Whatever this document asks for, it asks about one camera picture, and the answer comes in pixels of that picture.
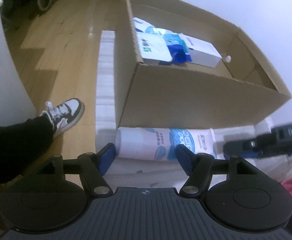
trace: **black circular disc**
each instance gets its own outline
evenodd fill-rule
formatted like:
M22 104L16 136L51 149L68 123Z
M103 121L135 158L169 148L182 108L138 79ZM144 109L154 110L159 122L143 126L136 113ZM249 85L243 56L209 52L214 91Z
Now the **black circular disc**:
M213 186L205 197L210 213L223 224L244 231L261 232L285 225L292 214L290 193L276 181L248 177Z
M32 185L17 185L4 193L0 213L10 227L38 233L71 223L83 213L86 205L85 192L72 182L33 181Z

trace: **black pants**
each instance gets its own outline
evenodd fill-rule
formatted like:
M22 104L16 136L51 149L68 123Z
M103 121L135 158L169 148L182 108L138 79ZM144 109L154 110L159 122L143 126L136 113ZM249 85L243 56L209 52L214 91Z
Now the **black pants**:
M53 130L45 117L0 127L0 183L18 176L51 145Z

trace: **sneaker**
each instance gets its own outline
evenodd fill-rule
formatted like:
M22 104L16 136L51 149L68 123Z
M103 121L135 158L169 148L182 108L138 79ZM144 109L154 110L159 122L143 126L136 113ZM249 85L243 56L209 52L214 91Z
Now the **sneaker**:
M46 102L47 111L42 111L40 116L46 115L52 124L54 137L73 127L84 114L85 105L78 98L72 98L53 107L51 102Z

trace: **white curved furniture panel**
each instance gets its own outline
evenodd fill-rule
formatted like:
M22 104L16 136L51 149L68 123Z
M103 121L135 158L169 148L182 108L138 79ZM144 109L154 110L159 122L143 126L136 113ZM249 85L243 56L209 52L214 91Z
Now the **white curved furniture panel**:
M11 58L0 17L0 126L24 122L35 115L36 109Z

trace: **shoelace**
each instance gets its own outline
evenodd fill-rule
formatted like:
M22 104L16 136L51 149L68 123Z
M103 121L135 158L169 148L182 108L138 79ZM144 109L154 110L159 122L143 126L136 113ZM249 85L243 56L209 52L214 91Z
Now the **shoelace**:
M56 120L56 118L59 118L64 114L69 114L69 110L67 106L65 106L65 104L61 104L57 107L53 107L52 103L49 101L47 101L45 104L48 107L49 112L54 120Z

